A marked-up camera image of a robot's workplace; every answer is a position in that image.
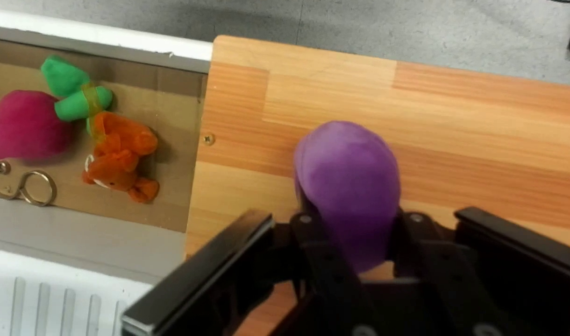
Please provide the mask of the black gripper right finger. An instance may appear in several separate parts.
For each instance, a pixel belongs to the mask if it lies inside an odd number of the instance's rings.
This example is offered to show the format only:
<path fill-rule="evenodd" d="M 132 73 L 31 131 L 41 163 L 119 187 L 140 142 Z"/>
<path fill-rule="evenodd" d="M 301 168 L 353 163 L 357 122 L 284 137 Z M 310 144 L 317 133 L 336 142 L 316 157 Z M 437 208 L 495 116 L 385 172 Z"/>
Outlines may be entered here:
<path fill-rule="evenodd" d="M 452 230 L 403 211 L 394 221 L 394 307 L 424 336 L 570 336 L 570 247 L 465 208 Z"/>

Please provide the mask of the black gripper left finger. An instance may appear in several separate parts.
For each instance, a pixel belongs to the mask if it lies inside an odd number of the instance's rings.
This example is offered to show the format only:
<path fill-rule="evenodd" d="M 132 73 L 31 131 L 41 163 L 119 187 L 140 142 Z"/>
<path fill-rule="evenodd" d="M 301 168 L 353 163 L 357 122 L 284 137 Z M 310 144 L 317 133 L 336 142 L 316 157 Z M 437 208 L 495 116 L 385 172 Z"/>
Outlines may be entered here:
<path fill-rule="evenodd" d="M 310 280 L 299 230 L 325 236 L 317 215 L 278 224 L 246 211 L 175 267 L 121 316 L 121 336 L 233 336 L 276 284 L 302 288 L 274 336 L 329 336 L 334 327 Z"/>

